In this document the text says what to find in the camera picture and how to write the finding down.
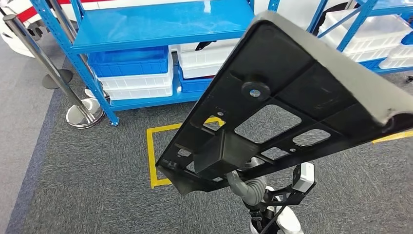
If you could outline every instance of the black cable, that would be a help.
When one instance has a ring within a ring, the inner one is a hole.
[[[281,212],[284,210],[286,206],[281,206],[281,209],[275,213],[274,217],[272,220],[264,227],[264,229],[260,232],[260,234],[265,234],[265,232],[270,228],[271,224],[275,222],[275,220],[278,218],[278,216],[281,214]]]

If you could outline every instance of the white storage box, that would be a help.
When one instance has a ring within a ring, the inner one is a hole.
[[[393,58],[413,58],[413,45],[398,45],[390,52],[389,56]]]
[[[158,98],[172,96],[172,84],[163,87],[105,90],[111,100]]]
[[[337,46],[334,44],[333,39],[330,37],[329,34],[326,34],[324,37],[320,38],[322,41],[326,42],[329,46],[336,48]],[[342,53],[349,57],[351,60],[355,62],[363,62],[374,60],[378,58],[385,58],[389,55],[389,53],[395,48],[396,46],[390,46],[385,48],[373,49],[373,50],[365,50],[362,52],[348,52],[343,51]]]
[[[338,21],[349,15],[354,9],[328,12],[322,25],[324,31]],[[336,47],[344,38],[348,29],[358,14],[339,25],[328,33]],[[346,46],[344,51],[357,52],[363,50],[379,49],[383,47],[397,46],[401,40],[410,33],[410,26],[397,15],[368,17],[360,26],[354,37]]]
[[[398,67],[413,67],[413,57],[410,58],[393,58],[387,57],[379,65],[381,69],[398,68]]]
[[[182,74],[184,79],[214,76],[218,73],[221,66],[222,63],[213,65],[193,66],[187,68],[182,67]]]
[[[214,76],[234,46],[178,53],[184,79]]]
[[[162,74],[148,74],[122,77],[96,77],[103,90],[164,87],[172,84],[173,60],[172,54],[168,55],[168,72]]]
[[[208,46],[206,46],[202,50],[208,50],[212,48],[219,48],[219,47],[227,47],[227,46],[235,46],[240,39],[227,39],[227,40],[218,40],[216,42],[212,42]],[[199,42],[195,43],[186,43],[178,45],[179,52],[187,52],[187,51],[195,51],[196,47],[198,46]]]

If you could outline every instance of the gray carpet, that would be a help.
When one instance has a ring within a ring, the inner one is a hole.
[[[387,78],[413,93],[404,76]],[[72,86],[82,93],[78,78]],[[146,129],[182,122],[193,103],[119,112],[119,126],[112,127],[105,119],[86,130],[66,124],[69,106],[63,97],[42,164],[37,163],[41,168],[34,175],[37,183],[27,213],[19,220],[14,212],[7,233],[250,233],[249,214],[228,188],[185,197],[172,185],[150,188]],[[266,119],[261,127],[268,131],[293,121],[279,109],[271,111],[258,116]],[[251,130],[246,124],[240,132]],[[157,157],[173,134],[153,135]],[[412,156],[413,138],[405,138],[368,143],[314,161],[318,184],[302,204],[293,207],[303,230],[308,234],[413,233]],[[268,176],[269,185],[287,185],[291,171]],[[23,186],[20,193],[25,189],[29,188]]]

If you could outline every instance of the stanchion post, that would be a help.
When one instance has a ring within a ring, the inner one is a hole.
[[[65,34],[67,35],[70,43],[73,44],[75,41],[77,32],[75,28],[73,27],[72,23],[70,22],[69,18],[67,17],[66,13],[63,11],[61,5],[57,2],[57,0],[46,0],[46,1],[49,3],[51,8],[54,10],[56,14],[56,18],[60,22],[60,25],[63,31],[65,32]],[[85,64],[86,68],[88,69],[88,72],[93,76],[93,72],[88,64],[87,56],[85,54],[80,54],[79,56],[82,62]]]
[[[69,84],[62,78],[61,74],[53,65],[49,57],[47,57],[35,40],[30,36],[26,27],[24,27],[23,23],[17,18],[16,15],[6,15],[3,17],[3,20],[35,56],[35,58],[42,65],[44,65],[51,78],[66,94],[70,102],[74,104],[66,115],[66,120],[68,123],[76,128],[89,128],[98,123],[104,115],[99,103],[97,103],[95,99],[89,100],[89,98],[80,100],[76,93],[74,93],[74,91],[70,88]]]

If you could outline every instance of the shelf upright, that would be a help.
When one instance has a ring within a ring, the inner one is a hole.
[[[61,28],[56,17],[53,15],[50,7],[45,0],[30,0],[42,18],[44,24],[50,30],[54,36],[56,42],[62,48],[63,52],[66,54],[67,58],[72,63],[73,67],[77,70],[83,82],[89,87],[90,91],[93,93],[103,111],[108,116],[112,125],[117,125],[119,123],[119,118],[110,109],[109,103],[106,101],[103,92],[101,91],[99,82],[92,76],[88,71],[86,65],[83,63],[79,54],[72,51],[72,44]]]

